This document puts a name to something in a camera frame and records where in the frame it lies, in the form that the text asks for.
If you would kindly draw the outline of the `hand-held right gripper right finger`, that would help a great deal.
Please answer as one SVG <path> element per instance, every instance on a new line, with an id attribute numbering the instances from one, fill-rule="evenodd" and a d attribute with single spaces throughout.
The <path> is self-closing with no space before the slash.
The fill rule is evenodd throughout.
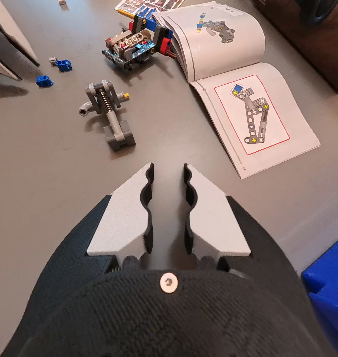
<path id="1" fill-rule="evenodd" d="M 246 257 L 251 249 L 226 194 L 191 164 L 184 164 L 185 199 L 190 210 L 185 218 L 184 244 L 198 260 L 222 256 Z"/>

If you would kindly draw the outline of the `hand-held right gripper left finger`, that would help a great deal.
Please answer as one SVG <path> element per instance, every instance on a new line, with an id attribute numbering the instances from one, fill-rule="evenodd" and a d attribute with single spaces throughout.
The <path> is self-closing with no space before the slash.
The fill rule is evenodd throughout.
<path id="1" fill-rule="evenodd" d="M 140 259 L 152 253 L 152 199 L 154 164 L 147 163 L 112 192 L 109 203 L 87 248 L 89 256 L 127 256 Z"/>

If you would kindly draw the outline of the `grey lego shock absorber assembly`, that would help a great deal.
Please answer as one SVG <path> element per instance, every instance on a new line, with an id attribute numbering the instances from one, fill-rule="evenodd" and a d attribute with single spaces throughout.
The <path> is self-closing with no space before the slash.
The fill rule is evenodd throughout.
<path id="1" fill-rule="evenodd" d="M 90 83 L 85 88 L 89 101 L 79 107 L 82 117 L 91 112 L 105 114 L 108 124 L 104 126 L 106 141 L 113 151 L 119 151 L 124 146 L 135 146 L 136 142 L 126 120 L 119 120 L 115 109 L 130 99 L 128 93 L 116 92 L 112 82 L 102 80 L 101 83 Z"/>

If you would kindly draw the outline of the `open lego instruction booklet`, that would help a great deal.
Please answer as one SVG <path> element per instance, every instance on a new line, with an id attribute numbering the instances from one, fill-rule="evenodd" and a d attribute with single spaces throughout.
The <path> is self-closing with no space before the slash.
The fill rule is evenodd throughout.
<path id="1" fill-rule="evenodd" d="M 253 16 L 211 1 L 153 17 L 173 32 L 186 79 L 241 179 L 320 146 L 281 73 L 261 61 L 265 35 Z"/>

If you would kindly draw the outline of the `multicoloured lego chassis assembly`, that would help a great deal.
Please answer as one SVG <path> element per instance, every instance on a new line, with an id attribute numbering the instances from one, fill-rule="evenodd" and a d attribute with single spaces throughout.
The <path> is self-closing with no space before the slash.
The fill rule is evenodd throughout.
<path id="1" fill-rule="evenodd" d="M 114 65 L 131 70 L 133 65 L 144 63 L 155 53 L 177 59 L 171 51 L 171 30 L 143 16 L 122 9 L 117 11 L 131 21 L 128 29 L 123 28 L 121 34 L 105 40 L 107 49 L 102 54 Z"/>

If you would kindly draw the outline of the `blue plastic bin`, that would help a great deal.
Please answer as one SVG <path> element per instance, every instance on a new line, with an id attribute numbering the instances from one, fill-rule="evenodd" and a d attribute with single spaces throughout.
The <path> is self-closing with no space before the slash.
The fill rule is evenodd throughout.
<path id="1" fill-rule="evenodd" d="M 338 352 L 338 240 L 301 273 L 329 341 Z"/>

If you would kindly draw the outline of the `dark brown wooden furniture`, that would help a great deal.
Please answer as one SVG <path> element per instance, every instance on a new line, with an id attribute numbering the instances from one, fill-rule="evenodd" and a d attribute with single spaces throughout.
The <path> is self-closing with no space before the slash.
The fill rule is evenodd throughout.
<path id="1" fill-rule="evenodd" d="M 338 93 L 338 0 L 253 0 Z"/>

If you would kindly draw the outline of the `colourful sticker sheet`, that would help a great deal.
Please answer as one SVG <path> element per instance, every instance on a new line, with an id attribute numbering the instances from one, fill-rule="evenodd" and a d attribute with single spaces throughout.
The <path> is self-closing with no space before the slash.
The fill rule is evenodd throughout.
<path id="1" fill-rule="evenodd" d="M 123 10 L 134 15 L 145 17 L 152 12 L 165 12 L 176 9 L 180 7 L 183 2 L 184 0 L 122 0 L 114 10 Z"/>

